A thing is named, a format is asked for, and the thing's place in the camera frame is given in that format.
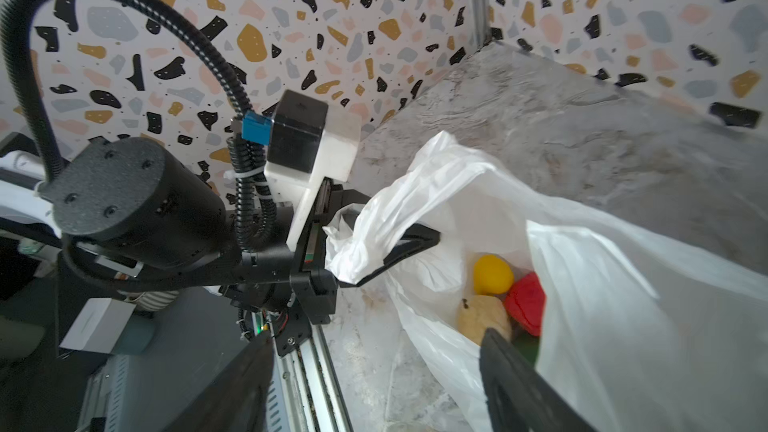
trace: red toy fruit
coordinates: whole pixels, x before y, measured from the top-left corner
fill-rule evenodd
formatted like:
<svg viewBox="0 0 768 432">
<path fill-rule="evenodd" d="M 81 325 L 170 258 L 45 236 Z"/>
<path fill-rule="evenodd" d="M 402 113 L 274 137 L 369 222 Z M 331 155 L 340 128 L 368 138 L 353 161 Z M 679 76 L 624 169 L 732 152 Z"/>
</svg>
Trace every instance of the red toy fruit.
<svg viewBox="0 0 768 432">
<path fill-rule="evenodd" d="M 515 281 L 504 299 L 504 308 L 530 335 L 539 337 L 542 334 L 542 316 L 546 301 L 547 296 L 544 295 L 538 275 L 531 272 Z"/>
</svg>

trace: robotic arm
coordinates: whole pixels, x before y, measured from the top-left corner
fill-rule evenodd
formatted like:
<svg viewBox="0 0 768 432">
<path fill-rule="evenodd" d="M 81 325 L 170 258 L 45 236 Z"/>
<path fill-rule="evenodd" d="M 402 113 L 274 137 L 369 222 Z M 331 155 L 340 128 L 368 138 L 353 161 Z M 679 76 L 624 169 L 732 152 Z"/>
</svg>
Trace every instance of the robotic arm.
<svg viewBox="0 0 768 432">
<path fill-rule="evenodd" d="M 45 180 L 62 257 L 80 278 L 110 290 L 146 292 L 198 285 L 249 311 L 277 318 L 280 355 L 330 321 L 340 284 L 325 270 L 322 226 L 341 207 L 368 197 L 343 190 L 360 139 L 360 121 L 335 105 L 286 91 L 274 116 L 255 114 L 235 73 L 208 39 L 160 0 L 116 0 L 139 10 L 188 45 L 221 83 L 234 108 L 227 139 L 236 179 L 230 216 L 221 199 L 153 140 L 92 141 L 68 166 L 37 90 L 29 29 L 46 0 L 7 0 L 2 12 L 5 64 Z M 255 200 L 258 198 L 260 209 Z M 437 244 L 413 226 L 378 271 Z M 139 271 L 126 280 L 106 258 Z"/>
</svg>

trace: terrazzo patterned wall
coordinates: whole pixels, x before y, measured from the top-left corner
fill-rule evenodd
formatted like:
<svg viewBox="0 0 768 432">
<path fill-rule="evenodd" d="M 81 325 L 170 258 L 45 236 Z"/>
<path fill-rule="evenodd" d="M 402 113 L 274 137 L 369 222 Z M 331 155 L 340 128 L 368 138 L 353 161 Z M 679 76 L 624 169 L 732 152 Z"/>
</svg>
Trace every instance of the terrazzo patterned wall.
<svg viewBox="0 0 768 432">
<path fill-rule="evenodd" d="M 219 49 L 255 110 L 302 90 L 360 115 L 364 135 L 475 49 L 469 0 L 162 1 Z M 233 203 L 232 109 L 169 32 L 109 0 L 55 0 L 35 18 L 32 54 L 66 158 L 94 137 L 146 136 Z M 0 137 L 28 135 L 17 104 L 3 68 Z"/>
<path fill-rule="evenodd" d="M 489 0 L 492 34 L 768 135 L 768 0 Z"/>
</svg>

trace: black cylindrical motor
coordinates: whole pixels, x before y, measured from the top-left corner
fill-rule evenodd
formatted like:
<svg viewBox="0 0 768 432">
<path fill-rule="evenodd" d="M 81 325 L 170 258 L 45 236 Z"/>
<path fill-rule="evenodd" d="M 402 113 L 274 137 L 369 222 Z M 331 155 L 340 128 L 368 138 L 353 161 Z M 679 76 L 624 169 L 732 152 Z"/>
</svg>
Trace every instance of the black cylindrical motor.
<svg viewBox="0 0 768 432">
<path fill-rule="evenodd" d="M 153 140 L 94 140 L 41 190 L 62 232 L 156 268 L 216 252 L 221 199 Z"/>
</svg>

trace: teal container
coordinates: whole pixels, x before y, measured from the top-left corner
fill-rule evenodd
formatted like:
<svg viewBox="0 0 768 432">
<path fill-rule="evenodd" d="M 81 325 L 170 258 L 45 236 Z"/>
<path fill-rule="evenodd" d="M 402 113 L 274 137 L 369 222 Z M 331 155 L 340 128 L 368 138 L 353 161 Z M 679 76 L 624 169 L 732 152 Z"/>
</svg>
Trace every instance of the teal container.
<svg viewBox="0 0 768 432">
<path fill-rule="evenodd" d="M 131 315 L 112 348 L 113 355 L 140 355 L 152 341 L 154 322 L 146 317 Z"/>
</svg>

